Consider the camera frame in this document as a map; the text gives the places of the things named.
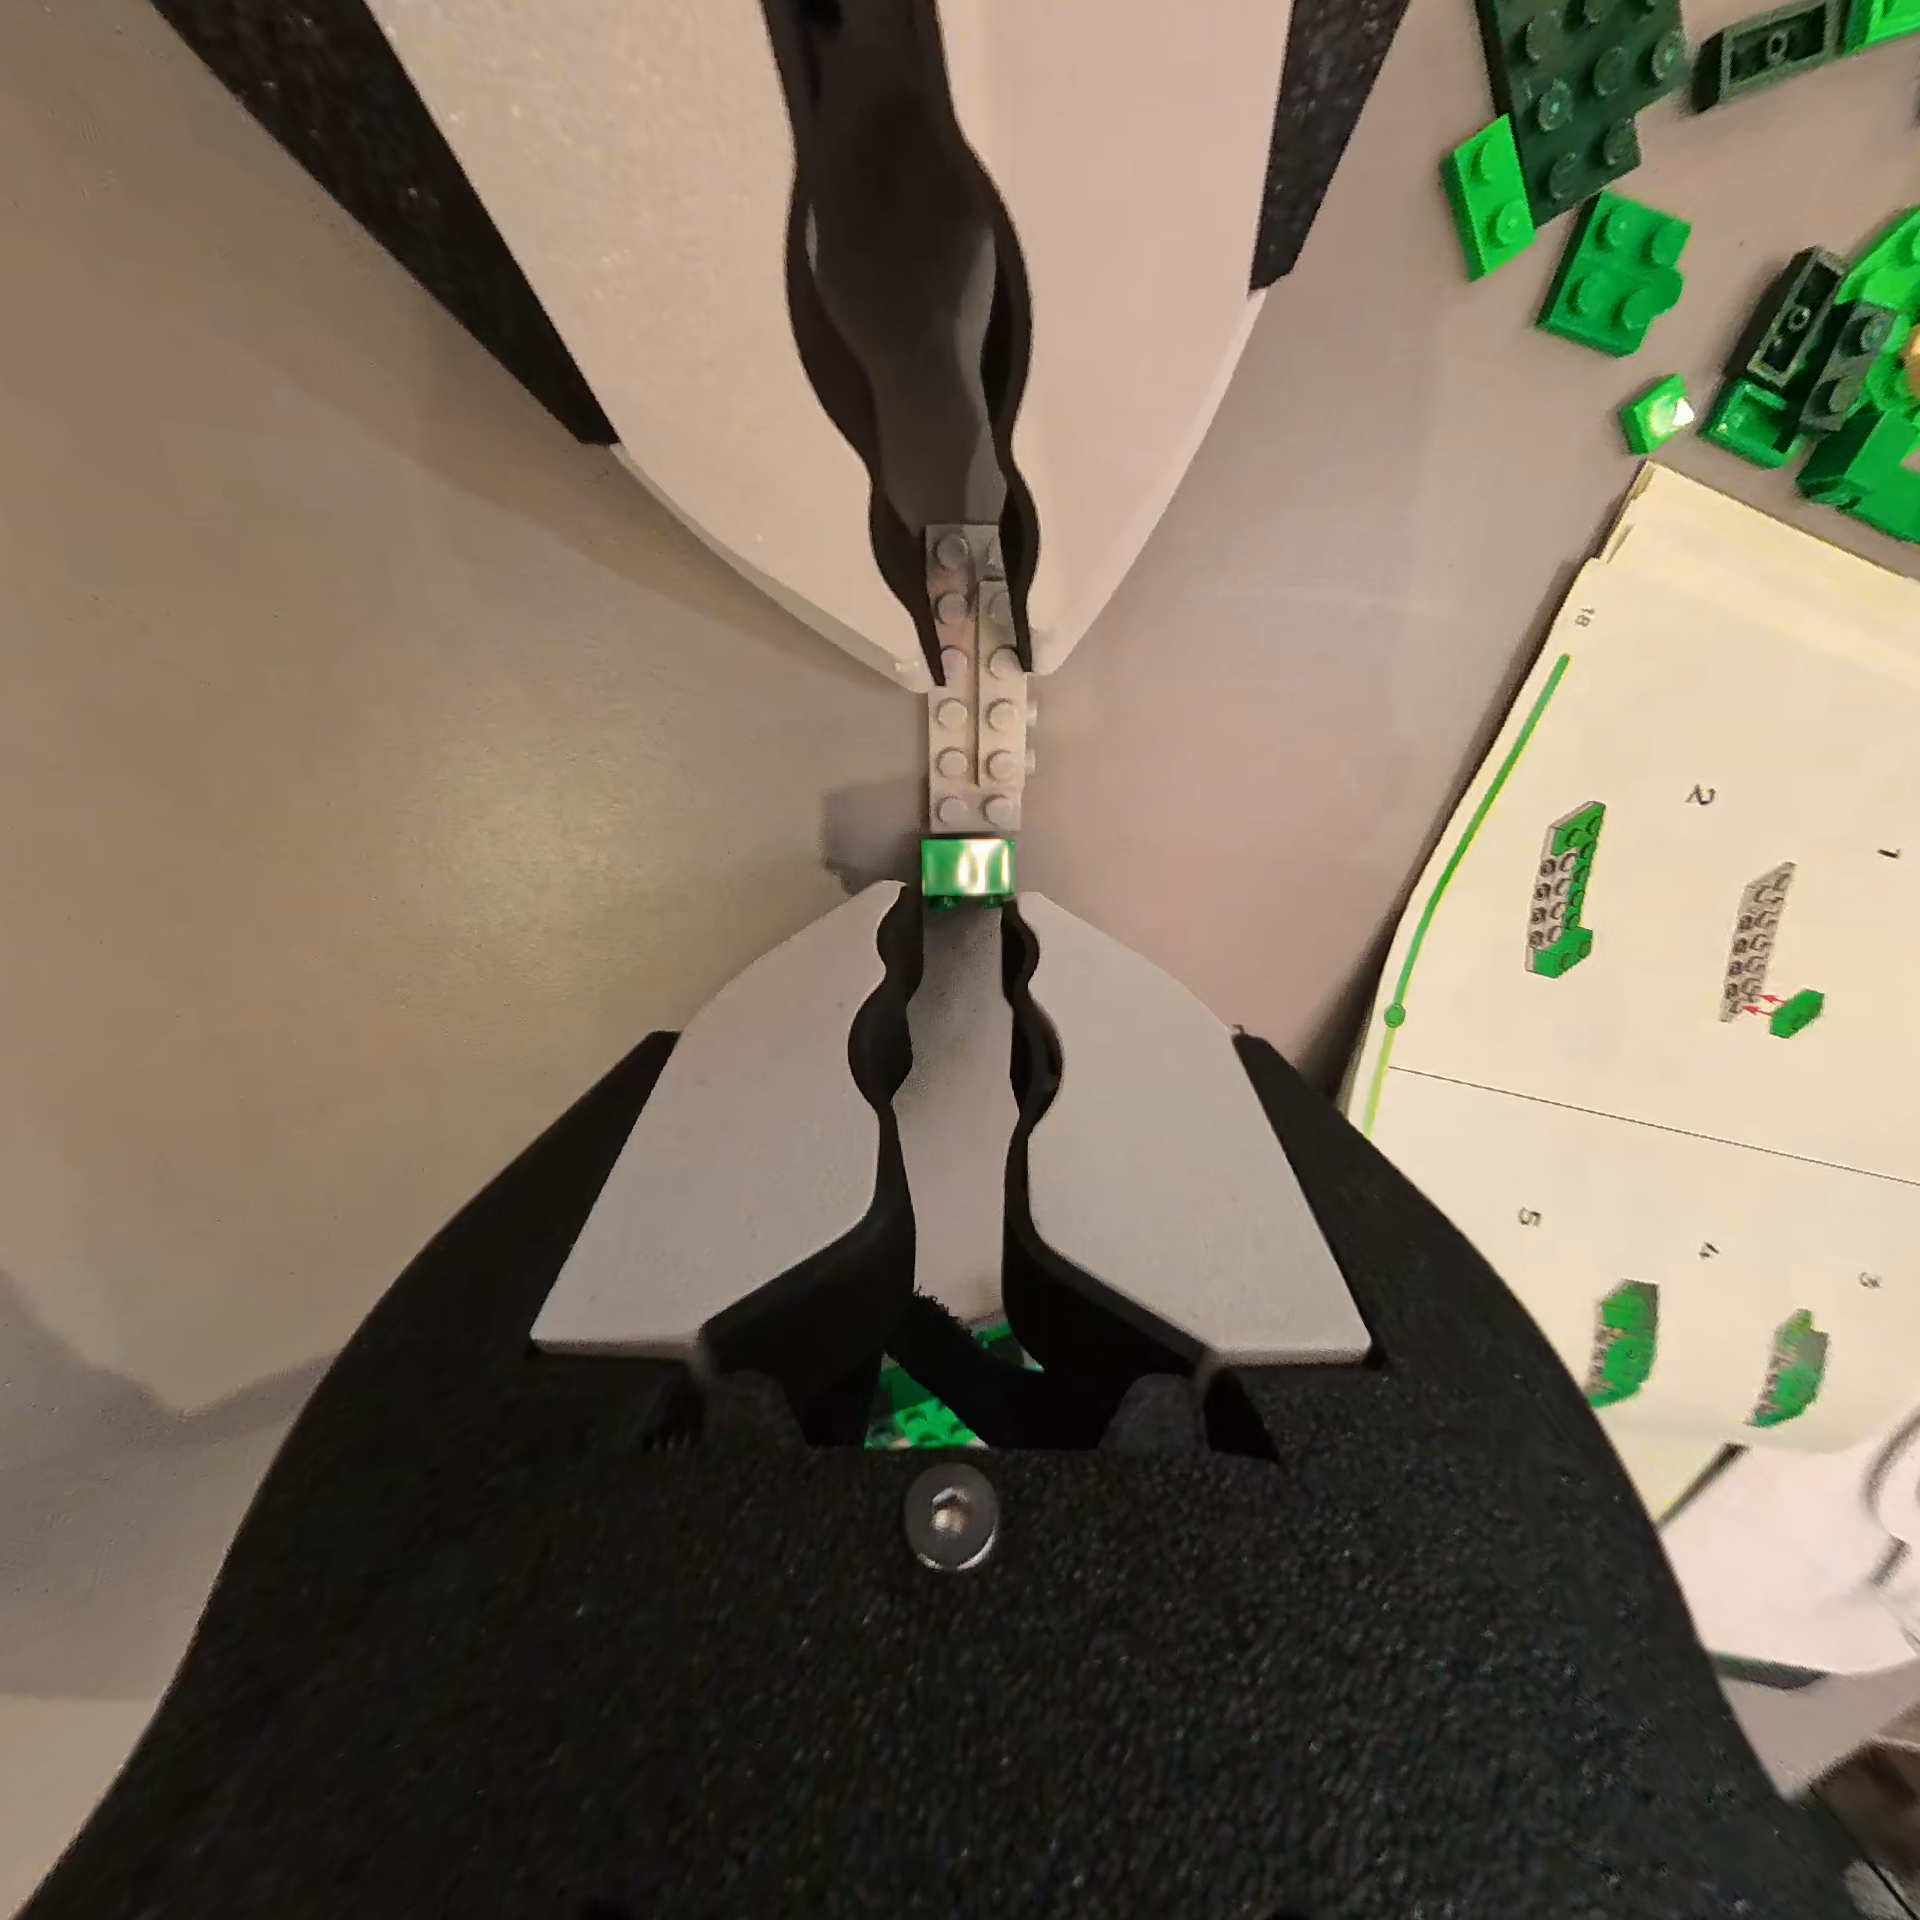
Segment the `pile of lego pieces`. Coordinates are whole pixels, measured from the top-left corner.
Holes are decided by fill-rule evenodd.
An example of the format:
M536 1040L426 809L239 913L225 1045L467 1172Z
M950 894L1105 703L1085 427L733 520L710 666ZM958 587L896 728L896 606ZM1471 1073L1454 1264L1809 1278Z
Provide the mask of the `pile of lego pieces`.
M1841 59L1912 39L1915 5L1772 5L1692 48L1681 5L1479 2L1495 119L1437 170L1469 277L1572 234L1535 327L1631 358L1684 292L1692 224L1617 192L1643 161L1644 108L1688 88L1700 113L1751 102ZM1738 332L1713 407L1696 421L1666 376L1617 409L1650 456L1681 429L1894 542L1918 542L1918 213L1855 255L1803 248Z

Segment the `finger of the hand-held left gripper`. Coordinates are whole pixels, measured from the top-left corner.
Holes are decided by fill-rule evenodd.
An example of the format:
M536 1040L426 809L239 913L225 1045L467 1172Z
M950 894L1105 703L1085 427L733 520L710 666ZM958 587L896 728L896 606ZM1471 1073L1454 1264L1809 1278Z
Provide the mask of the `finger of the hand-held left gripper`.
M879 470L910 528L1024 503L1066 666L1253 335L1288 2L862 5Z
M781 611L910 691L869 479L784 292L791 131L753 2L372 2L634 479Z

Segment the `grey lego wedge plate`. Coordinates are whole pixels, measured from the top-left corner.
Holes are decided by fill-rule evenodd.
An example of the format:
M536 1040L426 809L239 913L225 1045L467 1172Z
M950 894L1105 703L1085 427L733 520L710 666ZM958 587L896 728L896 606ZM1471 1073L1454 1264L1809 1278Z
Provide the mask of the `grey lego wedge plate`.
M925 595L933 653L927 823L943 837L1015 840L1033 770L1033 700L998 528L927 528Z

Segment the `long green lego assembly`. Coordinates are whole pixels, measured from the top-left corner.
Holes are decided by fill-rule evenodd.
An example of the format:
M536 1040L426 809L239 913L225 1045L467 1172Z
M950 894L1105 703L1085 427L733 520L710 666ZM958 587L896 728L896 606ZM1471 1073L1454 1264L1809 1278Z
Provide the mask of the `long green lego assembly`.
M981 1317L965 1328L972 1345L988 1356L1029 1374L1042 1372L1002 1317ZM862 1446L869 1452L933 1452L984 1450L985 1441L894 1356L882 1356Z

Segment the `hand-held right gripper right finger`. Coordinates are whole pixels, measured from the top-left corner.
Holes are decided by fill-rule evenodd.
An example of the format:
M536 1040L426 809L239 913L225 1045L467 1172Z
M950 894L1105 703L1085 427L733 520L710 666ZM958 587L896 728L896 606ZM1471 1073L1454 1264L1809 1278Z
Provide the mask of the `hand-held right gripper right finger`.
M1061 1446L1096 1448L1139 1382L1176 1379L1208 1448L1269 1450L1242 1372L1359 1363L1370 1334L1239 1034L1036 890L999 932L1002 1308Z

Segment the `grey desk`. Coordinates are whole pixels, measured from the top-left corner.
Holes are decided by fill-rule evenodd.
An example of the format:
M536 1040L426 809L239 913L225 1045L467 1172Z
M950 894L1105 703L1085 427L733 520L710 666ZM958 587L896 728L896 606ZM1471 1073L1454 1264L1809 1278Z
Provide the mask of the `grey desk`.
M1915 205L1915 44L1670 103L1643 371L1459 270L1471 5L1042 689L1024 869L1335 1085L1407 886L1777 261ZM378 1295L646 1031L910 859L917 705L578 445L149 5L4 5L4 1916Z

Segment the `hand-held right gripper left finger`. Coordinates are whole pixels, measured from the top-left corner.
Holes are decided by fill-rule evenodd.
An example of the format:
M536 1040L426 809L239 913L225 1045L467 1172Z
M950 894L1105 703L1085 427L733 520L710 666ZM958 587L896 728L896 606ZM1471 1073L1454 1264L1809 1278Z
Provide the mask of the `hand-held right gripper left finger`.
M808 1446L860 1448L917 1280L894 1113L917 985L919 899L896 880L733 977L675 1037L536 1349L762 1376Z

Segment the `lego instruction booklet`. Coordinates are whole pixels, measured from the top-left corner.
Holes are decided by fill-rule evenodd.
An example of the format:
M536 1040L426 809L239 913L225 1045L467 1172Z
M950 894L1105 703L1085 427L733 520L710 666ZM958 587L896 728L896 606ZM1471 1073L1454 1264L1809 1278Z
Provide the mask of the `lego instruction booklet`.
M1666 1513L1915 1405L1915 582L1644 466L1411 886L1340 1108Z

